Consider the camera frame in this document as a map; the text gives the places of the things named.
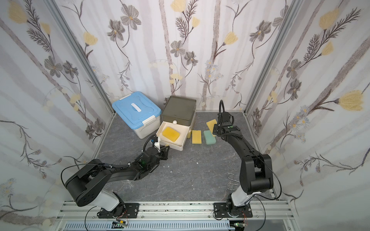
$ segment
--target gray marble floor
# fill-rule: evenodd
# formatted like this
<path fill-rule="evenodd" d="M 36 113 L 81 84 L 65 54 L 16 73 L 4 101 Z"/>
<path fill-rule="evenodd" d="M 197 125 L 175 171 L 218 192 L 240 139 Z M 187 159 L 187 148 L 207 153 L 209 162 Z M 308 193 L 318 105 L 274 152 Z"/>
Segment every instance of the gray marble floor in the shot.
<path fill-rule="evenodd" d="M 234 124 L 254 146 L 243 114 L 232 115 Z M 216 112 L 198 112 L 193 129 L 208 130 L 206 122 L 216 118 Z M 140 154 L 146 140 L 139 139 L 117 115 L 98 158 L 105 163 L 126 164 Z M 118 193 L 124 201 L 222 201 L 232 193 L 226 187 L 231 182 L 227 174 L 233 173 L 239 179 L 240 164 L 231 145 L 219 137 L 215 144 L 206 145 L 202 135 L 201 145 L 187 139 L 183 151 L 170 149 L 168 160 L 161 160 L 157 169 L 142 180 L 110 182 L 104 189 Z M 264 196 L 271 198 L 267 192 Z"/>

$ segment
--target green sponge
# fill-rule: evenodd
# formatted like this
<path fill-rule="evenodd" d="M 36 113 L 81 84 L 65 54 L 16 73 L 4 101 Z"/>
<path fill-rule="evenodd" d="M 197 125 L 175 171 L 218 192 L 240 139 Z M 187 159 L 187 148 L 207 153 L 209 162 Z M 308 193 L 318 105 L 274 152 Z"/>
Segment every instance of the green sponge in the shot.
<path fill-rule="evenodd" d="M 212 135 L 210 130 L 203 132 L 204 138 L 206 139 L 206 144 L 213 145 L 216 143 L 216 138 Z"/>

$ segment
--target black cable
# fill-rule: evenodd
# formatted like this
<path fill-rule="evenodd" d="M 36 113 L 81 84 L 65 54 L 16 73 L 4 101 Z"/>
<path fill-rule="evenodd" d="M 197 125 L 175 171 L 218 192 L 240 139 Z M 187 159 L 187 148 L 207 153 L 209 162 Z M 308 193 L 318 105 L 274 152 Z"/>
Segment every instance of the black cable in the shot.
<path fill-rule="evenodd" d="M 87 211 L 87 213 L 86 213 L 86 216 L 85 216 L 85 229 L 87 230 L 87 231 L 89 231 L 88 229 L 87 229 L 87 227 L 86 227 L 86 217 L 87 217 L 87 214 L 90 212 L 90 210 L 92 210 L 93 208 L 95 208 L 95 207 L 97 207 L 97 206 L 94 206 L 94 207 L 92 207 L 91 209 L 89 209 L 89 211 Z"/>
<path fill-rule="evenodd" d="M 148 142 L 149 142 L 151 139 L 155 138 L 155 137 L 157 137 L 157 135 L 156 135 L 156 134 L 153 134 L 152 136 L 150 136 L 150 137 L 149 137 L 149 139 L 148 139 L 147 141 L 145 141 L 144 146 L 142 147 L 142 152 L 144 152 L 144 151 L 145 151 L 145 149 L 146 149 L 146 147 L 147 147 Z"/>
<path fill-rule="evenodd" d="M 72 166 L 69 166 L 69 167 L 63 169 L 62 172 L 60 173 L 60 180 L 62 181 L 62 184 L 64 185 L 64 187 L 65 187 L 65 184 L 64 184 L 64 181 L 63 181 L 63 177 L 62 177 L 64 170 L 66 170 L 68 168 L 71 168 L 71 167 L 80 166 L 80 165 L 96 165 L 96 166 L 102 166 L 101 164 L 75 164 L 75 165 L 72 165 Z"/>
<path fill-rule="evenodd" d="M 213 211 L 213 218 L 215 218 L 215 219 L 216 219 L 216 220 L 218 220 L 218 221 L 220 221 L 220 220 L 224 219 L 224 217 L 223 217 L 223 218 L 221 218 L 221 219 L 217 219 L 217 218 L 215 217 L 215 212 L 216 212 L 216 211 Z"/>
<path fill-rule="evenodd" d="M 267 199 L 267 200 L 277 200 L 277 199 L 279 199 L 280 198 L 280 196 L 281 196 L 281 194 L 282 194 L 282 192 L 283 192 L 283 189 L 282 189 L 282 187 L 281 187 L 281 183 L 280 183 L 280 180 L 279 180 L 279 178 L 278 178 L 278 176 L 275 174 L 275 172 L 274 171 L 272 171 L 272 169 L 268 166 L 268 165 L 266 165 L 265 164 L 265 162 L 261 159 L 261 158 L 259 158 L 259 156 L 257 156 L 255 153 L 253 153 L 253 155 L 255 156 L 255 157 L 257 157 L 260 161 L 262 161 L 263 163 L 264 163 L 264 165 L 268 168 L 268 169 L 270 169 L 270 171 L 275 175 L 275 177 L 276 177 L 276 179 L 277 179 L 277 181 L 279 182 L 279 185 L 280 185 L 280 194 L 276 197 L 275 196 L 275 198 L 268 198 L 268 197 L 264 197 L 264 196 L 262 196 L 262 195 L 259 195 L 260 197 L 263 197 L 263 198 L 265 198 L 265 199 Z"/>
<path fill-rule="evenodd" d="M 261 202 L 262 207 L 263 207 L 263 211 L 265 212 L 265 218 L 264 218 L 264 220 L 263 220 L 263 224 L 262 224 L 262 226 L 258 229 L 258 230 L 260 230 L 260 229 L 262 229 L 262 227 L 265 225 L 265 222 L 266 222 L 266 210 L 265 210 L 265 207 L 263 206 L 262 201 L 261 201 L 258 197 L 256 197 L 256 198 Z"/>

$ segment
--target floral wallpaper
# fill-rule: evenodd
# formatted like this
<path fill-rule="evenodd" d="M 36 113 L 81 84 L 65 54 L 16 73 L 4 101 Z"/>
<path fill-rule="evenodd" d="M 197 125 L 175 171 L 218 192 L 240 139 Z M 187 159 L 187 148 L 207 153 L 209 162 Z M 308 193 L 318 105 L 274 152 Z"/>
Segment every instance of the floral wallpaper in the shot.
<path fill-rule="evenodd" d="M 0 6 L 0 227 L 50 230 L 111 113 L 42 1 Z"/>
<path fill-rule="evenodd" d="M 291 0 L 55 0 L 111 102 L 243 110 Z"/>
<path fill-rule="evenodd" d="M 370 226 L 369 9 L 304 1 L 246 113 L 301 230 Z"/>

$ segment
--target yellow flower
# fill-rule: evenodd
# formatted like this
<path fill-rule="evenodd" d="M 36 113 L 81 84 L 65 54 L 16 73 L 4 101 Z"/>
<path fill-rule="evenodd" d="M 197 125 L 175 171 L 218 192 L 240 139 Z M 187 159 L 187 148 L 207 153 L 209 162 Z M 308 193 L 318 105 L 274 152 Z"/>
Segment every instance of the yellow flower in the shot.
<path fill-rule="evenodd" d="M 196 17 L 193 17 L 193 20 L 191 21 L 191 25 L 193 26 L 193 27 L 197 27 L 198 25 L 199 25 L 199 23 L 200 23 L 201 21 L 198 19 L 198 18 L 196 18 Z"/>
<path fill-rule="evenodd" d="M 334 47 L 332 42 L 328 42 L 324 47 L 323 51 L 321 52 L 322 55 L 328 55 L 334 51 Z"/>
<path fill-rule="evenodd" d="M 278 95 L 277 95 L 277 93 L 275 91 L 272 91 L 271 92 L 271 98 L 272 98 L 272 101 L 274 103 L 277 103 L 278 102 Z"/>
<path fill-rule="evenodd" d="M 238 37 L 234 34 L 234 32 L 229 32 L 229 33 L 226 35 L 226 38 L 225 38 L 225 40 L 224 40 L 224 43 L 225 43 L 226 45 L 230 45 L 230 44 L 235 43 L 237 40 L 238 40 Z"/>
<path fill-rule="evenodd" d="M 320 17 L 319 26 L 323 30 L 329 29 L 332 24 L 337 20 L 339 14 L 339 9 L 335 9 L 333 11 L 329 11 L 328 13 L 324 14 Z"/>
<path fill-rule="evenodd" d="M 176 12 L 183 12 L 186 7 L 186 1 L 185 0 L 174 0 L 171 3 L 171 8 Z"/>
<path fill-rule="evenodd" d="M 348 111 L 361 111 L 362 110 L 362 101 L 363 95 L 360 90 L 351 91 L 343 95 L 335 101 L 343 109 Z"/>
<path fill-rule="evenodd" d="M 89 32 L 84 33 L 84 41 L 87 45 L 92 46 L 98 42 L 98 38 L 90 34 Z"/>
<path fill-rule="evenodd" d="M 40 23 L 41 27 L 44 29 L 44 31 L 47 33 L 47 34 L 50 34 L 50 26 L 49 24 L 47 23 Z"/>
<path fill-rule="evenodd" d="M 172 79 L 182 80 L 182 76 L 179 75 L 178 73 L 171 74 L 171 78 Z"/>
<path fill-rule="evenodd" d="M 71 99 L 70 99 L 70 102 L 71 103 L 76 103 L 78 100 L 81 99 L 81 95 L 80 94 L 73 94 Z"/>
<path fill-rule="evenodd" d="M 27 15 L 20 4 L 11 1 L 8 9 L 9 18 L 16 23 L 26 23 Z"/>

